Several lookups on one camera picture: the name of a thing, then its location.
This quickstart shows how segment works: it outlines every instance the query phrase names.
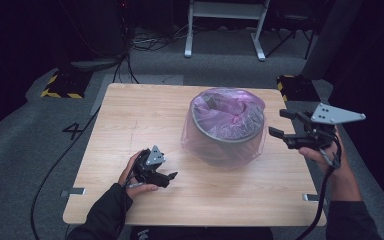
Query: gray carpet floor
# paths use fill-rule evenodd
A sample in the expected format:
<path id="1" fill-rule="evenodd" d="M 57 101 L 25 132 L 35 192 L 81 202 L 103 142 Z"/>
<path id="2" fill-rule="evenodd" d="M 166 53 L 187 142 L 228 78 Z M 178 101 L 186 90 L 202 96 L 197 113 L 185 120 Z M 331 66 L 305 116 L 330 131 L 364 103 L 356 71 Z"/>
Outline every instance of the gray carpet floor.
<path id="1" fill-rule="evenodd" d="M 264 32 L 261 36 L 266 51 L 278 41 L 273 32 Z M 196 34 L 190 59 L 183 56 L 184 46 L 185 38 L 180 38 L 157 51 L 132 50 L 131 66 L 138 81 L 275 89 L 277 76 L 301 72 L 306 62 L 303 57 L 307 41 L 302 34 L 297 34 L 265 62 L 258 61 L 249 30 Z M 43 73 L 26 92 L 28 102 L 0 122 L 0 239 L 34 238 L 29 216 L 33 197 L 46 173 L 72 144 L 71 134 L 62 130 L 73 123 L 78 123 L 80 129 L 86 126 L 102 100 L 103 83 L 112 78 L 115 67 L 93 74 L 84 99 L 40 97 L 55 70 Z M 131 82 L 126 63 L 121 65 L 117 81 Z M 314 85 L 321 101 L 328 103 L 332 86 L 324 80 L 314 81 Z M 286 102 L 288 109 L 300 111 L 313 110 L 316 104 Z M 293 124 L 301 131 L 299 123 Z M 40 192 L 34 219 L 41 239 L 63 239 L 74 227 L 62 220 L 67 198 L 60 197 L 60 193 L 72 187 L 92 129 L 93 121 L 56 165 Z M 342 127 L 340 131 L 367 207 L 384 239 L 384 193 L 352 140 Z M 322 174 L 314 163 L 308 162 L 308 166 L 319 188 Z M 275 227 L 272 230 L 275 239 L 295 239 L 305 228 Z M 325 227 L 317 227 L 307 239 L 325 239 L 324 232 Z M 128 227 L 120 239 L 127 239 L 126 234 Z"/>

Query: black chair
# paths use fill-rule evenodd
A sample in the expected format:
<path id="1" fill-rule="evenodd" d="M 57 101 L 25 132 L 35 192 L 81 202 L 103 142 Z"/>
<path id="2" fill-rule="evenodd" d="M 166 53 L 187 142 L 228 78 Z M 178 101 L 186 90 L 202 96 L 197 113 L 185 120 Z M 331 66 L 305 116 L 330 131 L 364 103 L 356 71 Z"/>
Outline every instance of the black chair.
<path id="1" fill-rule="evenodd" d="M 269 7 L 268 28 L 276 30 L 281 42 L 276 45 L 267 55 L 269 57 L 289 38 L 295 37 L 297 31 L 302 31 L 308 40 L 304 59 L 307 60 L 313 43 L 314 35 L 319 32 L 323 22 L 329 13 L 331 0 L 273 0 Z M 282 39 L 280 29 L 289 30 L 290 33 Z"/>

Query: transparent plastic film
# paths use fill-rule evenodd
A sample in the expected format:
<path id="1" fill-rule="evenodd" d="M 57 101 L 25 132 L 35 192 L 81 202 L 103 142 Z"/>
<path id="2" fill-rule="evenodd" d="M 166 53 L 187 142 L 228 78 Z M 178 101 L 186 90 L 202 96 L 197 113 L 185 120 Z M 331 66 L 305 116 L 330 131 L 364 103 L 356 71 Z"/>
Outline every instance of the transparent plastic film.
<path id="1" fill-rule="evenodd" d="M 262 99 L 245 90 L 206 90 L 190 103 L 182 147 L 212 166 L 244 166 L 262 154 L 264 108 Z"/>

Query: wrist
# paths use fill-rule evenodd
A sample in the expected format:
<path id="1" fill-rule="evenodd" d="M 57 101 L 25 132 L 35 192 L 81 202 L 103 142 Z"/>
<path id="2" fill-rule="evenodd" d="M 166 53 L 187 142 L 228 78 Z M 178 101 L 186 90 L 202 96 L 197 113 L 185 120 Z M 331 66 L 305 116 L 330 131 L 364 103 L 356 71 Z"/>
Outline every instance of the wrist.
<path id="1" fill-rule="evenodd" d="M 357 180 L 348 167 L 335 170 L 330 178 L 332 201 L 362 201 Z"/>

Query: metal stand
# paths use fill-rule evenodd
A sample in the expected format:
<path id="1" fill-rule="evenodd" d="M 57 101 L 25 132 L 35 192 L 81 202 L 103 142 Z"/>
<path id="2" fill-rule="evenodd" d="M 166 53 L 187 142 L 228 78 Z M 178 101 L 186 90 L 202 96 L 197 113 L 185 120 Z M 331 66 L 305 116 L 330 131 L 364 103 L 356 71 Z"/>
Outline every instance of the metal stand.
<path id="1" fill-rule="evenodd" d="M 190 0 L 185 57 L 189 58 L 192 56 L 193 18 L 213 17 L 258 20 L 257 31 L 251 33 L 251 39 L 254 43 L 258 59 L 260 61 L 266 60 L 259 38 L 269 3 L 270 0 L 265 0 L 263 4 L 211 3 Z"/>

